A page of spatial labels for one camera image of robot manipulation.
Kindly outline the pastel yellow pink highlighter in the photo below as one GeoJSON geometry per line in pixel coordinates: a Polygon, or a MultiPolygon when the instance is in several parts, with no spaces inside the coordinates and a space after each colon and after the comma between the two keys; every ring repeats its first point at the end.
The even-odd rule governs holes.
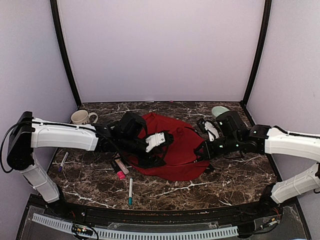
{"type": "Polygon", "coordinates": [[[117,165],[125,175],[127,175],[130,172],[120,158],[116,158],[114,161],[117,163],[117,165]]]}

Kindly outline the white teal marker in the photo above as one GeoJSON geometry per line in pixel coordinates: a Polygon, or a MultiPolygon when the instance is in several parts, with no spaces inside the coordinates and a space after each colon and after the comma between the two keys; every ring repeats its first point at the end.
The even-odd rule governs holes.
{"type": "Polygon", "coordinates": [[[133,205],[133,178],[129,179],[129,190],[128,190],[128,205],[133,205]]]}

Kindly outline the white purple marker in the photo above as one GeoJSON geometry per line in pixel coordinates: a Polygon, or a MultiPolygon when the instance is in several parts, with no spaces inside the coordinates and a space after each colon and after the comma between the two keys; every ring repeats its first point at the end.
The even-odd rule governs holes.
{"type": "Polygon", "coordinates": [[[66,152],[65,155],[64,155],[64,157],[63,157],[63,159],[62,159],[62,161],[61,161],[61,163],[60,163],[60,165],[59,165],[59,168],[58,168],[58,172],[59,172],[59,173],[62,171],[63,166],[64,166],[64,164],[65,164],[68,156],[69,156],[69,153],[66,152]]]}

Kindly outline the black pink highlighter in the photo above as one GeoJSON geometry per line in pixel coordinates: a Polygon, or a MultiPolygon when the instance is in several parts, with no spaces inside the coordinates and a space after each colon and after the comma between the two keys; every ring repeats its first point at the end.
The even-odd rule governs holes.
{"type": "Polygon", "coordinates": [[[110,162],[110,165],[112,166],[114,172],[116,173],[116,175],[119,177],[120,180],[126,177],[126,175],[123,173],[119,165],[114,160],[110,162]]]}

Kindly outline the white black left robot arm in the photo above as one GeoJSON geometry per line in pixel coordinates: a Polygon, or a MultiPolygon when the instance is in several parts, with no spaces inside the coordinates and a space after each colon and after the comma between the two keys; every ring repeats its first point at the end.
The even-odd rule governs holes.
{"type": "Polygon", "coordinates": [[[136,165],[147,169],[165,165],[165,156],[174,137],[167,130],[151,133],[140,115],[126,113],[119,121],[109,124],[70,124],[52,122],[24,112],[18,122],[5,133],[8,142],[6,174],[19,171],[31,186],[51,204],[60,218],[71,213],[62,190],[39,164],[36,148],[68,148],[98,153],[118,153],[137,157],[136,165]]]}

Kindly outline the red student backpack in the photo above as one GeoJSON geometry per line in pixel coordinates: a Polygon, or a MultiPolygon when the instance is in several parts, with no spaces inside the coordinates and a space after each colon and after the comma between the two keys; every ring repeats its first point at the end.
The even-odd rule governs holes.
{"type": "Polygon", "coordinates": [[[138,172],[169,181],[191,181],[211,166],[209,160],[198,160],[194,153],[204,139],[192,125],[156,113],[145,114],[142,118],[146,121],[150,134],[168,131],[173,135],[173,143],[164,157],[165,165],[152,168],[133,166],[138,172]]]}

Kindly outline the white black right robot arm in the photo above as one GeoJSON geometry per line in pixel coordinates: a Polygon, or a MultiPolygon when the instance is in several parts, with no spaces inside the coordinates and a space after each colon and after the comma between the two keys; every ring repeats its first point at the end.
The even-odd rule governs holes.
{"type": "Polygon", "coordinates": [[[197,126],[208,134],[194,151],[200,160],[233,152],[287,155],[315,161],[309,169],[284,181],[269,184],[255,205],[255,213],[266,217],[279,205],[309,191],[320,191],[320,136],[286,131],[279,126],[256,124],[248,127],[237,111],[229,110],[214,121],[200,118],[197,126]]]}

